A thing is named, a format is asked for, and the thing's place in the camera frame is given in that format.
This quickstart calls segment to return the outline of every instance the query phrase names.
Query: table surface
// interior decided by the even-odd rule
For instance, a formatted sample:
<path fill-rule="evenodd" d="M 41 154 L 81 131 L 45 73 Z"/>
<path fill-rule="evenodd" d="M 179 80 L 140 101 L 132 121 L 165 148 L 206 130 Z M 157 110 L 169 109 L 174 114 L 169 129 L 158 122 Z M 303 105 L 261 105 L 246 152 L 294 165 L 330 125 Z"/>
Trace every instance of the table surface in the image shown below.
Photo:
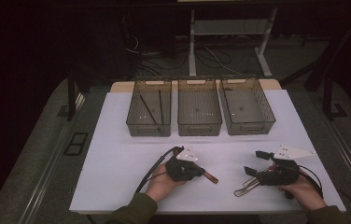
<path fill-rule="evenodd" d="M 314 147 L 286 91 L 278 82 L 261 80 L 276 117 L 268 134 L 230 136 L 225 122 L 219 136 L 178 135 L 177 94 L 173 93 L 170 137 L 131 137 L 126 118 L 133 83 L 119 82 L 107 94 L 91 146 L 84 162 L 70 210 L 83 215 L 105 214 L 128 204 L 143 176 L 155 161 L 172 147 L 192 147 L 196 162 L 219 182 L 195 177 L 177 188 L 159 204 L 158 214 L 269 214 L 301 212 L 295 200 L 288 200 L 273 186 L 259 186 L 242 197 L 233 192 L 250 178 L 244 166 L 264 170 L 270 161 L 256 158 L 255 151 L 276 152 L 280 145 L 314 151 Z M 315 172 L 323 185 L 327 204 L 345 211 L 330 177 L 318 156 L 297 159 Z"/>

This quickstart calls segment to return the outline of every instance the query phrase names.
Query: person's arm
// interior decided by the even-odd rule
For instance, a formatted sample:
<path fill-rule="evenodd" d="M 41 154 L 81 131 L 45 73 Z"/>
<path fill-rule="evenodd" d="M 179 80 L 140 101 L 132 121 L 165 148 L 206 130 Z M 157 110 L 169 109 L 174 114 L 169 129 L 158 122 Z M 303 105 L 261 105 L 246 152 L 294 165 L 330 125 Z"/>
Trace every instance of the person's arm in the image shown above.
<path fill-rule="evenodd" d="M 114 211 L 106 224 L 145 224 L 158 209 L 157 203 L 165 199 L 176 187 L 185 181 L 175 182 L 168 174 L 164 164 L 153 172 L 145 193 L 135 193 L 127 206 Z"/>
<path fill-rule="evenodd" d="M 306 211 L 310 224 L 347 224 L 344 214 L 337 206 L 327 206 L 313 185 L 302 175 L 295 183 L 279 186 L 287 190 L 298 201 L 301 208 Z"/>

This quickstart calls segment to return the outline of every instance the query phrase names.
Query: plastic storage tray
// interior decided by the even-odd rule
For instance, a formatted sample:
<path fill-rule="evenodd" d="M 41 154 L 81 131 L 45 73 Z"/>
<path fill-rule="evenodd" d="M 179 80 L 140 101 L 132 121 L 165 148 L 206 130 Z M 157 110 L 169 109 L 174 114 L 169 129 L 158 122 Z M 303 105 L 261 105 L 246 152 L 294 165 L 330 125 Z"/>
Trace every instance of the plastic storage tray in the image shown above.
<path fill-rule="evenodd" d="M 214 77 L 178 79 L 178 133 L 180 136 L 217 136 L 222 124 Z"/>
<path fill-rule="evenodd" d="M 170 136 L 172 79 L 137 78 L 126 124 L 131 136 Z"/>
<path fill-rule="evenodd" d="M 219 86 L 229 135 L 266 134 L 271 130 L 275 117 L 257 79 L 222 76 Z"/>

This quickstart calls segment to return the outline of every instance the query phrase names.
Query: green sleeve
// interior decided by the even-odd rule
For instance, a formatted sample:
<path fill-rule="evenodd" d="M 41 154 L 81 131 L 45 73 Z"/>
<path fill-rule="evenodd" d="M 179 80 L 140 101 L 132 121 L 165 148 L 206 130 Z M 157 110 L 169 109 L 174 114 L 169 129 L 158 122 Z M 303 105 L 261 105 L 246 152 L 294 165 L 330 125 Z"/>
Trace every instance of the green sleeve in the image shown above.
<path fill-rule="evenodd" d="M 310 224 L 347 224 L 348 221 L 344 214 L 339 211 L 337 206 L 323 207 L 308 212 L 307 219 Z"/>
<path fill-rule="evenodd" d="M 113 212 L 106 224 L 146 224 L 158 209 L 155 201 L 144 193 L 135 193 L 129 205 Z"/>

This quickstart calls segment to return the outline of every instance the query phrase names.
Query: hand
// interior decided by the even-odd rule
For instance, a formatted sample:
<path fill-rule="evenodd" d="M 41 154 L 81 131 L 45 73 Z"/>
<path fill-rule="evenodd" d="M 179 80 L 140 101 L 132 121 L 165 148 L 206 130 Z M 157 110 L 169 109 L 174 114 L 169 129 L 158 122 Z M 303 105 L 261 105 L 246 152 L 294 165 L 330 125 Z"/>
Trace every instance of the hand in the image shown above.
<path fill-rule="evenodd" d="M 166 172 L 164 164 L 158 166 L 153 172 L 153 177 L 148 184 L 146 195 L 153 199 L 156 203 L 165 199 L 176 187 L 185 184 L 187 181 L 175 182 Z"/>
<path fill-rule="evenodd" d="M 313 211 L 327 206 L 321 196 L 317 193 L 315 187 L 313 187 L 313 185 L 302 175 L 299 176 L 296 182 L 278 187 L 281 190 L 287 190 L 292 193 L 294 198 L 305 211 Z"/>

